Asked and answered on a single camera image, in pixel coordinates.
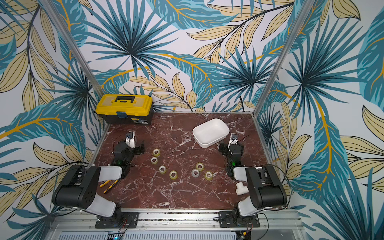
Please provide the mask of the yellow tape roll one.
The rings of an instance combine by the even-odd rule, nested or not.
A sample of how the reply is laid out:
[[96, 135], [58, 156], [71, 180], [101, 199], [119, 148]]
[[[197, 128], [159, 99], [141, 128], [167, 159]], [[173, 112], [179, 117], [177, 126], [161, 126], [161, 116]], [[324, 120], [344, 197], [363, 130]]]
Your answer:
[[153, 150], [153, 156], [154, 156], [154, 157], [157, 158], [157, 157], [160, 156], [160, 154], [161, 154], [161, 151], [160, 151], [159, 149], [154, 149], [154, 150]]

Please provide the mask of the yellow tape roll two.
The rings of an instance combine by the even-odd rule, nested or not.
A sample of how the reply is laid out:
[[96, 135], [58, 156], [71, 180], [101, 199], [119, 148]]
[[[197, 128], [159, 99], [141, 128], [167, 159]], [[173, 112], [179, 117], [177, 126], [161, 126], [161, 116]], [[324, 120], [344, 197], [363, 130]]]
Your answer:
[[152, 158], [151, 158], [151, 163], [152, 163], [153, 165], [156, 165], [156, 164], [158, 163], [158, 158], [157, 158], [157, 157], [152, 157]]

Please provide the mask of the white plastic storage box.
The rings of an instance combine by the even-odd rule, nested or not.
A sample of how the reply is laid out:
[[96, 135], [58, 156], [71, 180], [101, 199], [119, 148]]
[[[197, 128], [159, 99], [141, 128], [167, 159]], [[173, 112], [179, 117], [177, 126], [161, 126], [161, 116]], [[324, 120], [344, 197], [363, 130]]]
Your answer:
[[212, 119], [193, 129], [196, 142], [204, 149], [225, 139], [229, 133], [229, 127], [220, 119]]

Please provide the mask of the yellow tape roll five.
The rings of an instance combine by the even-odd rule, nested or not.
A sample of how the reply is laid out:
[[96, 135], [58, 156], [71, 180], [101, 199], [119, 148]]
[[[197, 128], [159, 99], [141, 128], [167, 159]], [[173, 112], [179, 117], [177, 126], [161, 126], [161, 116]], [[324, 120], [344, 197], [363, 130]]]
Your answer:
[[205, 168], [205, 166], [204, 166], [203, 163], [197, 163], [197, 164], [196, 164], [196, 169], [197, 169], [199, 172], [203, 171], [204, 168]]

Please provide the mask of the yellow tape roll three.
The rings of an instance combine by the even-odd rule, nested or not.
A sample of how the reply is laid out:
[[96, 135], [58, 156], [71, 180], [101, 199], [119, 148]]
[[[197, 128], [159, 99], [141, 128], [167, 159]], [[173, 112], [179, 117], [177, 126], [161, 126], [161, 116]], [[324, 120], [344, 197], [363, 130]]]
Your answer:
[[159, 167], [159, 173], [160, 174], [165, 174], [167, 172], [167, 167], [166, 166], [160, 166]]

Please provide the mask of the yellow tape roll six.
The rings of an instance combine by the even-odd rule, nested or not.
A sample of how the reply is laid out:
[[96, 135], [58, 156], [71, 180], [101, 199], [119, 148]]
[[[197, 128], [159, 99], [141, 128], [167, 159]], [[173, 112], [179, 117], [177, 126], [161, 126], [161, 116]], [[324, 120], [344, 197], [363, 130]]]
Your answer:
[[210, 181], [210, 180], [212, 180], [213, 175], [214, 175], [214, 174], [213, 174], [211, 171], [207, 171], [207, 172], [205, 173], [205, 179], [208, 180], [208, 181]]

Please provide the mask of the clear white tape roll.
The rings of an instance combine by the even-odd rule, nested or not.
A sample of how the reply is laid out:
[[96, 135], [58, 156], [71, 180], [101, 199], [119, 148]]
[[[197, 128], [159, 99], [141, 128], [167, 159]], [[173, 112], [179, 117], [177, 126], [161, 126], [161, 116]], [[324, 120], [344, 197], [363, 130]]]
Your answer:
[[200, 176], [200, 171], [197, 170], [197, 169], [193, 169], [193, 170], [192, 170], [192, 176], [193, 176], [194, 178], [198, 178], [198, 177]]

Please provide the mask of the yellow tape roll four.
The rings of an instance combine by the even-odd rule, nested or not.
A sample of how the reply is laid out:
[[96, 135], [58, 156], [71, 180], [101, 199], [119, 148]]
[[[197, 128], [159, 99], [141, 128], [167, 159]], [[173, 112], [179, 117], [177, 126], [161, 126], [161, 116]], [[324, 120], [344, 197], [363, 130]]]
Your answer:
[[170, 171], [169, 177], [171, 180], [176, 180], [178, 178], [178, 172], [175, 170]]

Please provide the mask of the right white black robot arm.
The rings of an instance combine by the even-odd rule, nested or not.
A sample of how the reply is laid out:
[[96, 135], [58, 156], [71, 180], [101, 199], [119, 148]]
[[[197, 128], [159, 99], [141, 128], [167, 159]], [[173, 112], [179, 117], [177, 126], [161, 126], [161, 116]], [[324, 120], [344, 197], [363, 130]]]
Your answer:
[[227, 175], [237, 181], [237, 195], [249, 195], [235, 205], [234, 220], [249, 218], [264, 209], [287, 207], [286, 191], [273, 166], [245, 167], [241, 161], [244, 146], [238, 143], [221, 143], [219, 152], [226, 158]]

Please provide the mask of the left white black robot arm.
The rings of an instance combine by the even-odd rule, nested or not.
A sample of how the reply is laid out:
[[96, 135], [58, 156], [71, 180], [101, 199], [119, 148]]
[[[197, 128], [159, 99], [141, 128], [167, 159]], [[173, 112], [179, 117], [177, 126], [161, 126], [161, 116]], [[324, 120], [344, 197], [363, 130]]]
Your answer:
[[113, 150], [114, 160], [111, 165], [71, 167], [56, 188], [52, 203], [60, 207], [85, 210], [98, 217], [114, 217], [118, 214], [118, 204], [97, 193], [98, 183], [124, 179], [130, 172], [134, 156], [144, 152], [144, 142], [135, 148], [120, 142]]

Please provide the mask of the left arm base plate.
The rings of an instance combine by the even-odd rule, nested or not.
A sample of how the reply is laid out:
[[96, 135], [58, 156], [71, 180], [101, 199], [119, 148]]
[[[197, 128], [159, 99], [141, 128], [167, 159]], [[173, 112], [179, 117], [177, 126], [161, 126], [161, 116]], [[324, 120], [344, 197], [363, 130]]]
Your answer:
[[135, 229], [139, 212], [121, 212], [112, 217], [97, 216], [96, 229]]

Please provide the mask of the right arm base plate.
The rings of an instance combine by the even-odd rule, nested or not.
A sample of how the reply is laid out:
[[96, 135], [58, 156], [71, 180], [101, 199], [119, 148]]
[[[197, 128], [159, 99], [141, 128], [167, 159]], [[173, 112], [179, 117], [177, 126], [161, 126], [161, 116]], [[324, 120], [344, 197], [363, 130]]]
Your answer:
[[218, 220], [221, 228], [258, 228], [260, 222], [257, 216], [243, 217], [234, 211], [218, 212]]

